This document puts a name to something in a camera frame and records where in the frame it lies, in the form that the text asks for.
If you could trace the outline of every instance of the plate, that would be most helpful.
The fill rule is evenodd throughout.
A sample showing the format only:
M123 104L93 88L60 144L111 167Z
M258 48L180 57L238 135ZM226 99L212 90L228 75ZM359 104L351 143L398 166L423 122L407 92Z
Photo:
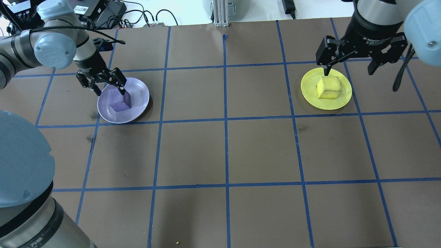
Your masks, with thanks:
M331 69L329 76L339 77L342 91L336 99L319 99L317 96L317 83L325 74L323 68L308 71L302 78L300 87L303 97L312 106L322 110L334 110L345 106L352 97L352 87L349 80L340 72Z
M138 118L147 108L150 100L150 93L147 85L139 79L127 78L124 87L130 94L132 107L123 111L115 112L108 104L108 92L111 89L116 89L113 85L107 85L101 96L98 97L98 113L101 117L111 123L122 124L131 122Z

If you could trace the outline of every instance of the yellow cube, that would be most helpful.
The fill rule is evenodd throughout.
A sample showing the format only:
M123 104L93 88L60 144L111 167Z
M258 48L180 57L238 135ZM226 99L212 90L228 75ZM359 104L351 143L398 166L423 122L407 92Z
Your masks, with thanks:
M341 93L340 79L334 76L324 76L317 84L319 99L336 99Z

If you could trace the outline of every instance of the yellow plate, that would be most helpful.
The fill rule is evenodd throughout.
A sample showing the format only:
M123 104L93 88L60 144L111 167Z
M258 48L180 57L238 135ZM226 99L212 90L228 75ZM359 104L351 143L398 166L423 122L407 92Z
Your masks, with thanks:
M349 80L340 72L331 69L329 76L340 78L342 91L336 99L319 99L317 96L317 83L324 75L323 68L315 68L303 76L300 87L304 98L318 109L334 110L342 108L352 97L352 88Z

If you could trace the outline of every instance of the metal bracket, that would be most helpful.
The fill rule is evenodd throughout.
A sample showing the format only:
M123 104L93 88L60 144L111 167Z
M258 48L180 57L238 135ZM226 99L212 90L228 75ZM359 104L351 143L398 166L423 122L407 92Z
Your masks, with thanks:
M228 0L213 0L213 23L215 27L228 27Z

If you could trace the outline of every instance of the purple plate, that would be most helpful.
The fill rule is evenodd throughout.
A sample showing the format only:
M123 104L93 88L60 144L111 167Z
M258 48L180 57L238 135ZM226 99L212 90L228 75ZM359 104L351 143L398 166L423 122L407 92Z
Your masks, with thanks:
M101 117L111 123L122 124L131 122L138 118L147 108L150 100L149 89L146 84L139 79L127 78L126 86L124 87L130 94L132 107L123 111L115 112L108 104L108 92L115 89L113 85L107 85L103 89L101 96L98 97L98 112Z

